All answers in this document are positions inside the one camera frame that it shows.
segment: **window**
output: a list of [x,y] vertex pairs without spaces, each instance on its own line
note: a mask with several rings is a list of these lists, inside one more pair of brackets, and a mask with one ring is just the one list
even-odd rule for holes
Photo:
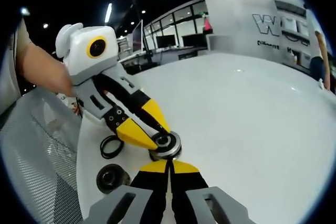
[[174,15],[175,15],[175,20],[176,20],[176,22],[178,22],[178,21],[181,20],[181,19],[191,17],[191,8],[190,8],[190,6],[189,6],[189,7],[186,7],[186,8],[184,8],[184,9],[177,10],[177,11],[174,13]]
[[194,14],[195,15],[198,15],[200,13],[204,13],[204,12],[208,11],[208,9],[206,7],[206,4],[205,4],[205,1],[194,4],[193,9],[194,9]]
[[177,26],[177,34],[178,34],[178,40],[180,41],[180,46],[184,47],[182,37],[196,33],[194,21],[190,20],[187,22],[182,22],[180,24],[177,24],[176,26]]
[[158,36],[162,36],[160,22],[156,22],[152,25],[153,32],[158,33]]
[[196,27],[197,27],[197,33],[202,34],[203,28],[204,28],[204,18],[197,18],[196,19]]
[[155,42],[154,42],[154,37],[151,34],[151,28],[150,27],[145,27],[145,38],[148,44],[148,49],[153,50],[155,49]]
[[164,17],[161,20],[161,24],[162,24],[163,29],[168,25],[172,25],[173,23],[174,23],[174,20],[173,20],[173,15],[172,14],[169,14],[168,16]]

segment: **white robot body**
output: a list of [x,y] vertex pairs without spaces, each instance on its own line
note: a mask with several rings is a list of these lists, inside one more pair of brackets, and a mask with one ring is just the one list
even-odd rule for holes
[[117,38],[109,26],[83,28],[79,23],[64,27],[56,39],[56,52],[58,57],[64,57],[63,62],[74,84],[118,62]]

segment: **black rubber ring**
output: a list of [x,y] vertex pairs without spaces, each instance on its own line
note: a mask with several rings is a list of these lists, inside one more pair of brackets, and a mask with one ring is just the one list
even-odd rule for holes
[[[120,146],[114,151],[114,152],[111,152],[111,153],[106,153],[104,152],[104,148],[105,146],[109,143],[109,142],[112,142],[112,141],[119,141],[120,142]],[[115,158],[116,156],[118,156],[118,154],[121,152],[121,150],[123,149],[124,147],[124,142],[121,141],[116,135],[113,135],[113,136],[108,136],[106,137],[100,144],[100,154],[103,158],[105,159],[112,159],[112,158]]]

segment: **desk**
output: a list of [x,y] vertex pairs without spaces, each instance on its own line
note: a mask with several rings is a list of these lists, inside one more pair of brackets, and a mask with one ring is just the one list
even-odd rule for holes
[[[181,60],[136,77],[180,135],[180,160],[246,206],[256,224],[297,224],[314,206],[333,167],[336,102],[312,78],[229,54]],[[84,218],[103,197],[96,175],[104,165],[119,164],[134,178],[150,162],[147,150],[128,144],[115,159],[103,159],[99,144],[109,134],[83,118],[77,186]]]

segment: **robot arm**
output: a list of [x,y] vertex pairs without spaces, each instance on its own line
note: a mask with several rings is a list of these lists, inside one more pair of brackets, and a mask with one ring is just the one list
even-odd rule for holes
[[118,63],[118,44],[108,26],[86,27],[82,23],[64,26],[56,38],[56,54],[64,57],[76,96],[85,109],[124,142],[157,149],[157,145],[104,91],[115,96],[129,111],[161,133],[170,129],[158,104],[140,90]]

